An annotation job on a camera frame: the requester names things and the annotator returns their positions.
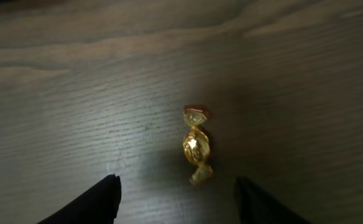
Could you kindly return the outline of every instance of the candy wrapper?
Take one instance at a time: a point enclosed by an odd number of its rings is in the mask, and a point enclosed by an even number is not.
[[[210,156],[209,138],[199,126],[209,118],[209,112],[199,105],[189,105],[184,108],[184,121],[191,130],[185,136],[182,146],[184,154],[191,164],[198,166],[190,182],[199,184],[212,176],[212,168],[206,164]]]

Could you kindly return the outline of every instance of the gold foil wrapper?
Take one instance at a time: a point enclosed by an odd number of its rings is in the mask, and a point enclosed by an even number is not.
[[[210,156],[209,138],[199,128],[208,118],[209,112],[203,106],[189,105],[184,108],[184,121],[191,130],[185,136],[182,146],[188,161],[198,166],[190,179],[193,185],[202,183],[213,174],[212,168],[207,165]]]

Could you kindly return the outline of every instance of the gold candy wrapper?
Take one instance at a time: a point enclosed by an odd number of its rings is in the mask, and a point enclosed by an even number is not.
[[[182,146],[188,161],[198,166],[190,179],[193,185],[207,180],[213,174],[212,168],[206,164],[210,156],[209,138],[199,128],[208,118],[209,113],[203,106],[189,105],[184,108],[184,121],[191,130],[185,136]]]

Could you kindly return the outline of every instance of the shiny gold foil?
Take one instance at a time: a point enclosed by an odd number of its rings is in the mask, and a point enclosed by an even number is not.
[[[184,108],[184,121],[191,130],[185,136],[182,146],[188,161],[198,166],[190,179],[193,185],[207,180],[213,174],[212,168],[206,164],[210,156],[209,138],[199,128],[208,118],[209,113],[203,106],[189,105]]]

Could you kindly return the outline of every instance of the wood grain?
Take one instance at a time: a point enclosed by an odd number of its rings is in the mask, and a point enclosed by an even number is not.
[[[198,188],[191,103],[214,114]],[[363,0],[0,4],[0,223],[110,173],[115,223],[238,223],[236,175],[314,223],[363,223]]]

